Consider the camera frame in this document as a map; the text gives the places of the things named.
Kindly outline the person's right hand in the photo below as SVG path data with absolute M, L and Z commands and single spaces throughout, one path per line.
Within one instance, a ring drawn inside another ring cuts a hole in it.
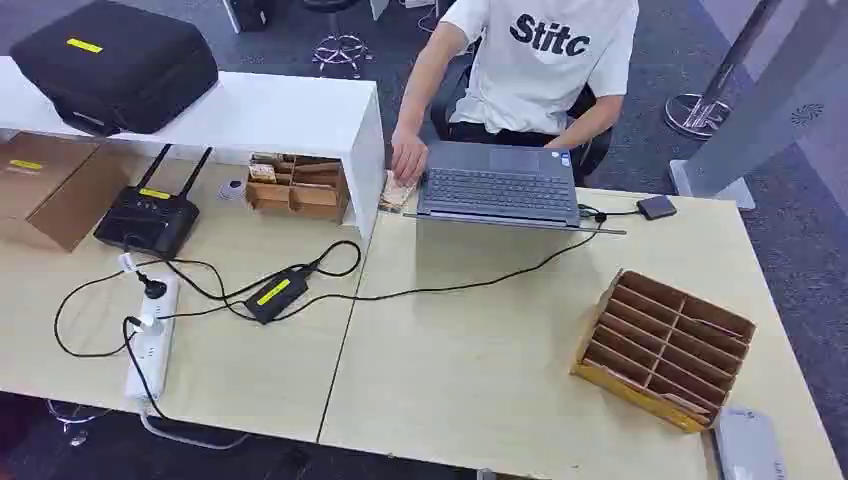
M 429 153 L 418 133 L 398 127 L 392 135 L 391 167 L 396 182 L 408 186 L 418 181 Z

